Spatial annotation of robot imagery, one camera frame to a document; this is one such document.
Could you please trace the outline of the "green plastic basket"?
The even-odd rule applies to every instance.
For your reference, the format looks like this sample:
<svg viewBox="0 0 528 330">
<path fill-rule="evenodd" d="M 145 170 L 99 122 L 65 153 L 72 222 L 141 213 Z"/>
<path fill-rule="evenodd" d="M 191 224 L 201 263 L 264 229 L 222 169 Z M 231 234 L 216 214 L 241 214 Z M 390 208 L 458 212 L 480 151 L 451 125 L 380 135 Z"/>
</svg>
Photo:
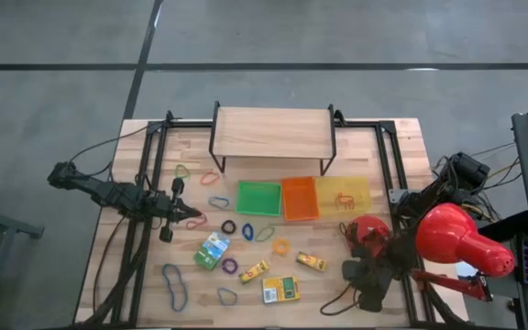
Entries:
<svg viewBox="0 0 528 330">
<path fill-rule="evenodd" d="M 279 216 L 281 195 L 279 183 L 240 181 L 237 190 L 236 212 L 244 215 Z"/>
</svg>

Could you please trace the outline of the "large green crayon box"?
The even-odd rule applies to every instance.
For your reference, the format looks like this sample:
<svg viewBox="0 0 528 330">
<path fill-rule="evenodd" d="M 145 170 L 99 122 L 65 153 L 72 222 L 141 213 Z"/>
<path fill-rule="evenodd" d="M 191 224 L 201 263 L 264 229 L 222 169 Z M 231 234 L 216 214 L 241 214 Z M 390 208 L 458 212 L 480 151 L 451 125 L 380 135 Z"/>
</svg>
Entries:
<svg viewBox="0 0 528 330">
<path fill-rule="evenodd" d="M 212 232 L 193 256 L 195 263 L 206 270 L 213 270 L 228 249 L 230 239 L 220 232 Z"/>
</svg>

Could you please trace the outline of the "yellow crayon box with barcode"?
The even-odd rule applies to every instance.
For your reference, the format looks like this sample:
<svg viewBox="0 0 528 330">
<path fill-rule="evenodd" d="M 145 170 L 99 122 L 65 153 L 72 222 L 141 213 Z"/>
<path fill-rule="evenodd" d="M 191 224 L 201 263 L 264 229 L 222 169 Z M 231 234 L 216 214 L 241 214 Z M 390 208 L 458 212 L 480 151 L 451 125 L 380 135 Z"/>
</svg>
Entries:
<svg viewBox="0 0 528 330">
<path fill-rule="evenodd" d="M 284 303 L 301 299 L 299 282 L 296 277 L 276 277 L 262 280 L 263 302 Z"/>
</svg>

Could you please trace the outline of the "small yellow crayon box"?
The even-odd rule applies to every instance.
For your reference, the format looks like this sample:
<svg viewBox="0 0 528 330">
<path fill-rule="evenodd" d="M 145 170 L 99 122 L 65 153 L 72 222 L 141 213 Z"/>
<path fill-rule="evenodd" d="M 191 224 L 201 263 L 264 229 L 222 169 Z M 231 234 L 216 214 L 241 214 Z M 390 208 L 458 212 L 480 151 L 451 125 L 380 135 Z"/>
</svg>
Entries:
<svg viewBox="0 0 528 330">
<path fill-rule="evenodd" d="M 297 254 L 296 261 L 313 270 L 321 272 L 325 272 L 327 268 L 327 262 L 324 259 L 315 257 L 302 251 Z"/>
<path fill-rule="evenodd" d="M 250 269 L 240 273 L 238 278 L 242 284 L 246 284 L 270 269 L 270 265 L 265 261 L 261 260 L 259 263 L 252 266 Z"/>
</svg>

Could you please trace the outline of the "large blue rubber band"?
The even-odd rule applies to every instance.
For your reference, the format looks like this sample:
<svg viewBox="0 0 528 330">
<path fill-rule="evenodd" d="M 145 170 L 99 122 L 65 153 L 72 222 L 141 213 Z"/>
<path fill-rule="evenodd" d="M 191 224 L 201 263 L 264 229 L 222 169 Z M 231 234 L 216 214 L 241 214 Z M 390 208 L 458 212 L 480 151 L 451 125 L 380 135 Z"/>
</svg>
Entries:
<svg viewBox="0 0 528 330">
<path fill-rule="evenodd" d="M 181 313 L 189 301 L 188 288 L 181 269 L 174 264 L 166 263 L 161 268 L 161 276 L 165 280 L 170 296 L 170 308 L 175 313 Z"/>
</svg>

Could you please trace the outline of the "orange plastic basket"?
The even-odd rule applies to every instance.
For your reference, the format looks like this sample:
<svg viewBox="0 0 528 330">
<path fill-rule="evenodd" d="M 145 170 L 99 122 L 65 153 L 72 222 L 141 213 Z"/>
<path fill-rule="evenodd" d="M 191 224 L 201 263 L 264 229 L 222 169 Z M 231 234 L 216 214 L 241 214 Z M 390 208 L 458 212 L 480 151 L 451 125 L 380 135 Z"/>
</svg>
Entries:
<svg viewBox="0 0 528 330">
<path fill-rule="evenodd" d="M 319 217 L 313 177 L 286 178 L 281 181 L 281 187 L 287 221 L 314 220 Z"/>
</svg>

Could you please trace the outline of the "yellow plastic basket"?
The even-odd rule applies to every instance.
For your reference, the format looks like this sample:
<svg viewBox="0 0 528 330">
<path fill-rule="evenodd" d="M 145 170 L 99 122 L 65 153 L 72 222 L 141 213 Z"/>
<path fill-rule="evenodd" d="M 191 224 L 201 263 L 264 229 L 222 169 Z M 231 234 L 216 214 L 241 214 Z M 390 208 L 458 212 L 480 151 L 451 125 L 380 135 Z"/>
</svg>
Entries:
<svg viewBox="0 0 528 330">
<path fill-rule="evenodd" d="M 318 177 L 315 179 L 315 191 L 319 213 L 322 216 L 361 215 L 373 205 L 367 178 L 362 176 Z M 339 193 L 355 198 L 354 210 L 336 209 L 335 198 Z"/>
</svg>

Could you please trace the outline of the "red desk lamp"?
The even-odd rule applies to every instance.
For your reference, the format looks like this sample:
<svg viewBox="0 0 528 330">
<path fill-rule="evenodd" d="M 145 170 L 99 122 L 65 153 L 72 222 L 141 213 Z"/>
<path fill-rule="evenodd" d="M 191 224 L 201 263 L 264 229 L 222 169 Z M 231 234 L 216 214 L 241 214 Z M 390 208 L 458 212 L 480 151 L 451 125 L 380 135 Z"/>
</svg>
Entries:
<svg viewBox="0 0 528 330">
<path fill-rule="evenodd" d="M 453 203 L 435 206 L 418 225 L 395 234 L 376 216 L 362 215 L 340 229 L 350 252 L 367 248 L 375 257 L 386 259 L 394 271 L 394 280 L 412 277 L 425 293 L 434 294 L 434 285 L 461 292 L 481 301 L 492 296 L 486 277 L 505 277 L 515 266 L 513 254 L 503 244 L 479 233 L 470 215 Z M 466 262 L 477 269 L 465 280 L 420 270 L 413 258 L 439 263 Z"/>
</svg>

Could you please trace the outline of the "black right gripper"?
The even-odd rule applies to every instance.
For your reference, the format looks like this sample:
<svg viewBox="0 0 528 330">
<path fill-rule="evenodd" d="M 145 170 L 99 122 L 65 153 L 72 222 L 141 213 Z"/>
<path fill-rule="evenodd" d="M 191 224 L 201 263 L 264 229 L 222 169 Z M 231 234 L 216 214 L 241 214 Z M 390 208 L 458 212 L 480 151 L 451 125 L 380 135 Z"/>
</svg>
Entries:
<svg viewBox="0 0 528 330">
<path fill-rule="evenodd" d="M 395 275 L 389 261 L 375 257 L 365 247 L 355 247 L 351 260 L 342 263 L 342 276 L 354 289 L 353 303 L 358 309 L 379 313 Z"/>
</svg>

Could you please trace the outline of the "wooden shelf riser black legs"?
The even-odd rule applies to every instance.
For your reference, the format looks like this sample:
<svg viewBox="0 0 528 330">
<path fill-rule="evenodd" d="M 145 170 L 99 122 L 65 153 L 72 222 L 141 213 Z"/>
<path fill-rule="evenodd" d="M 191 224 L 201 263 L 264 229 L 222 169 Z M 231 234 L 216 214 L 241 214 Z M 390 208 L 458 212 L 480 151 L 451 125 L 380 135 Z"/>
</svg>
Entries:
<svg viewBox="0 0 528 330">
<path fill-rule="evenodd" d="M 318 160 L 326 174 L 337 155 L 336 110 L 214 104 L 208 152 L 221 172 L 229 158 Z"/>
</svg>

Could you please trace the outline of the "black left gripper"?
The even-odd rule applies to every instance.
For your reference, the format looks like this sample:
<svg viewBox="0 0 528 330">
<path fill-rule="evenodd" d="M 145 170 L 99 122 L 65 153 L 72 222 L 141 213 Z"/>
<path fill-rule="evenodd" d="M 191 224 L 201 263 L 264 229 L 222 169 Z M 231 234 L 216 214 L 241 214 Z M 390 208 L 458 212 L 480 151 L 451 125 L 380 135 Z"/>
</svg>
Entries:
<svg viewBox="0 0 528 330">
<path fill-rule="evenodd" d="M 184 189 L 182 178 L 175 178 L 171 185 L 171 196 L 165 191 L 157 191 L 151 203 L 151 213 L 158 218 L 165 218 L 166 224 L 159 231 L 159 240 L 171 242 L 173 231 L 171 225 L 190 218 L 200 218 L 202 214 L 196 208 L 186 205 L 181 198 Z"/>
</svg>

